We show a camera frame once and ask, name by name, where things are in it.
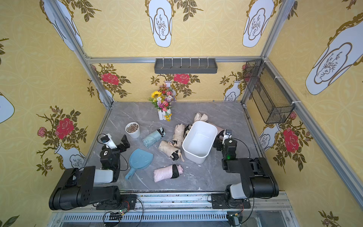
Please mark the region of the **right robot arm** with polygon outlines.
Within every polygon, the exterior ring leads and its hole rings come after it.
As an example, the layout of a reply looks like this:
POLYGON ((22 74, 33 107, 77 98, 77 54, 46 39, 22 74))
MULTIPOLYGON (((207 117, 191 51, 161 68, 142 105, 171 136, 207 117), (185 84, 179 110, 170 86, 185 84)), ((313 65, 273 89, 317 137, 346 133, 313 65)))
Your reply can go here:
POLYGON ((213 147, 222 152, 222 168, 240 175, 240 183, 226 186, 223 194, 213 194, 213 209, 250 208, 249 199, 270 199, 279 195, 279 186, 265 158, 238 158, 237 139, 218 135, 213 147))

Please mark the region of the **white cup with pebbles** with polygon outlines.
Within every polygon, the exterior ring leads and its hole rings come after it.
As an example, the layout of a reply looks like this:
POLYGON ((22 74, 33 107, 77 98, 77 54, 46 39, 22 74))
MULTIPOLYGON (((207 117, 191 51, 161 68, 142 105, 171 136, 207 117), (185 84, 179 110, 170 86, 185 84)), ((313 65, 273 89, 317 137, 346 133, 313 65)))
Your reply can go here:
POLYGON ((131 136, 132 138, 136 139, 140 136, 140 126, 136 122, 131 122, 125 126, 125 131, 131 136))

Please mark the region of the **white plastic storage box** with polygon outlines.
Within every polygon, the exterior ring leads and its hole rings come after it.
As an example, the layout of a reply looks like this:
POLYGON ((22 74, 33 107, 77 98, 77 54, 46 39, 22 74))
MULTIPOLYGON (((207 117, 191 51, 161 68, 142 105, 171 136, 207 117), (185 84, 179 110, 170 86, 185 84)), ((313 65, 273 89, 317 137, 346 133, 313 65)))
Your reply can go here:
POLYGON ((185 157, 202 164, 210 153, 217 136, 217 127, 204 121, 196 121, 182 143, 185 157))

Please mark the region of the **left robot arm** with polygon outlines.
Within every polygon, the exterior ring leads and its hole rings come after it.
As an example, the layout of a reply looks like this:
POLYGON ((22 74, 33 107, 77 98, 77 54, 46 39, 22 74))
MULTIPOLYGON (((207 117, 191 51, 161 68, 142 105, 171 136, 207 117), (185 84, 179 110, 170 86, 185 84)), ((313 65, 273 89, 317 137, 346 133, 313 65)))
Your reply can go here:
POLYGON ((115 183, 121 171, 121 153, 130 148, 127 136, 114 145, 109 134, 101 138, 100 152, 102 167, 66 169, 49 199, 53 211, 68 211, 92 204, 97 210, 133 210, 136 199, 132 195, 121 195, 118 186, 98 187, 99 184, 115 183))

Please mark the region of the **teal umbrella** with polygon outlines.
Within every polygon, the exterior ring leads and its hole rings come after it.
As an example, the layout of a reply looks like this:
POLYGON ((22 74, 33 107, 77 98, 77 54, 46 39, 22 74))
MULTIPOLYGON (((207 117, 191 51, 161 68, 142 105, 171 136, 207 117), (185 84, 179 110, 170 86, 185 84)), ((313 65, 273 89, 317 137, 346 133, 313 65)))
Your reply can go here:
POLYGON ((161 140, 165 136, 165 130, 163 127, 160 127, 156 131, 149 134, 146 138, 143 139, 143 144, 145 147, 149 148, 157 141, 161 140))

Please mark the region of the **grey wall shelf rack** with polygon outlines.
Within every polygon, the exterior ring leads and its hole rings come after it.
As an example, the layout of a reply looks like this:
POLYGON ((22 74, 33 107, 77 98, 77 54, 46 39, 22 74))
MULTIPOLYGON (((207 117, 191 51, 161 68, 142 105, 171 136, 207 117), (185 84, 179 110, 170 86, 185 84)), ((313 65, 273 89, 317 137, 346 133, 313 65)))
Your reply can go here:
POLYGON ((215 58, 180 57, 157 58, 154 64, 156 74, 216 74, 215 58))

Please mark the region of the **cream umbrella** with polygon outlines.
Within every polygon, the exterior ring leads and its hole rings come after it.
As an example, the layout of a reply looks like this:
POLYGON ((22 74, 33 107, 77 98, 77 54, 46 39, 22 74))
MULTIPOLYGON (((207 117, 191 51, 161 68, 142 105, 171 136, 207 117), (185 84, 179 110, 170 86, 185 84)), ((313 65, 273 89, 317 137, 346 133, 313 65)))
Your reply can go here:
POLYGON ((182 146, 182 142, 184 140, 184 124, 178 124, 175 127, 175 132, 172 138, 172 143, 174 147, 180 148, 182 146))

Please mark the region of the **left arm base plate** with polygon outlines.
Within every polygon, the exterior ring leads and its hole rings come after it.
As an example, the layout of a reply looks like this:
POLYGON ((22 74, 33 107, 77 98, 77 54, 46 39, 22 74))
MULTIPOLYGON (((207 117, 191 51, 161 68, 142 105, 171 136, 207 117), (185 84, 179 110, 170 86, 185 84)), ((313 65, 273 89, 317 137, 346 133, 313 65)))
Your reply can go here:
POLYGON ((137 202, 136 194, 122 194, 120 197, 111 201, 99 202, 95 205, 97 210, 134 210, 137 202))

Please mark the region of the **teal hand mirror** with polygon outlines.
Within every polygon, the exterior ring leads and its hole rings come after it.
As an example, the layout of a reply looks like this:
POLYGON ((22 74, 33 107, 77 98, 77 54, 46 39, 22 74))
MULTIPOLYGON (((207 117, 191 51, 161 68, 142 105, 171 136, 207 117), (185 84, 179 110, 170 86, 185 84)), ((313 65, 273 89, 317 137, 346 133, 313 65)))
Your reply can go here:
POLYGON ((136 149, 129 158, 130 171, 125 176, 126 180, 131 180, 137 170, 147 168, 153 161, 154 155, 142 149, 136 149))

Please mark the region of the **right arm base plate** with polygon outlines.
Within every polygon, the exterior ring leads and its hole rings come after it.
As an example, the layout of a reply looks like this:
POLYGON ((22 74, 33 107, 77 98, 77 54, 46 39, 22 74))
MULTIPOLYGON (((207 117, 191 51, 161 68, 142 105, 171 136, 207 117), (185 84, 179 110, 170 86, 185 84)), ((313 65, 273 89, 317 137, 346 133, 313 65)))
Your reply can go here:
POLYGON ((211 194, 208 202, 212 204, 212 208, 217 209, 250 209, 251 204, 248 199, 233 199, 225 194, 211 194))

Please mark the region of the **flower bouquet in vase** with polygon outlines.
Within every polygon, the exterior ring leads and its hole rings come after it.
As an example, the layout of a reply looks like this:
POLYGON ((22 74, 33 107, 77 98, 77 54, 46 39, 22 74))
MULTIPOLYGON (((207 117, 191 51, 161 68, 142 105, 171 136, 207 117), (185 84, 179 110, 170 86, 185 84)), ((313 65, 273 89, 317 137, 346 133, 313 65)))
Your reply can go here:
POLYGON ((151 94, 149 101, 157 109, 159 120, 171 121, 172 102, 175 101, 175 97, 175 91, 167 85, 161 85, 151 94))

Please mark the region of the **beige folded umbrella back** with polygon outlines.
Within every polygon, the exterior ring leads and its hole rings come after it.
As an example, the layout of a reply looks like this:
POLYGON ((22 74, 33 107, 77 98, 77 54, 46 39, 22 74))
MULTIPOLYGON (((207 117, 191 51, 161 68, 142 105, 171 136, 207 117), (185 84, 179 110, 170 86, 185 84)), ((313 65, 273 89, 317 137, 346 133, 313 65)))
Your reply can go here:
POLYGON ((207 122, 208 121, 208 116, 203 113, 196 113, 195 117, 194 117, 194 122, 197 122, 197 121, 203 121, 203 122, 207 122))

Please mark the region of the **pink umbrella front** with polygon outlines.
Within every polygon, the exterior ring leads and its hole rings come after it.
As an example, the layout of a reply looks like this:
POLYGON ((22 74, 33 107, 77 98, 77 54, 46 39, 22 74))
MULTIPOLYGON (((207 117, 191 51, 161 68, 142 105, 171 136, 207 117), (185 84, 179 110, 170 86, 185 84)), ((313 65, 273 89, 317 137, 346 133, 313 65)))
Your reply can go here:
POLYGON ((167 167, 154 170, 154 182, 159 182, 165 179, 175 179, 183 174, 181 165, 170 165, 167 167))

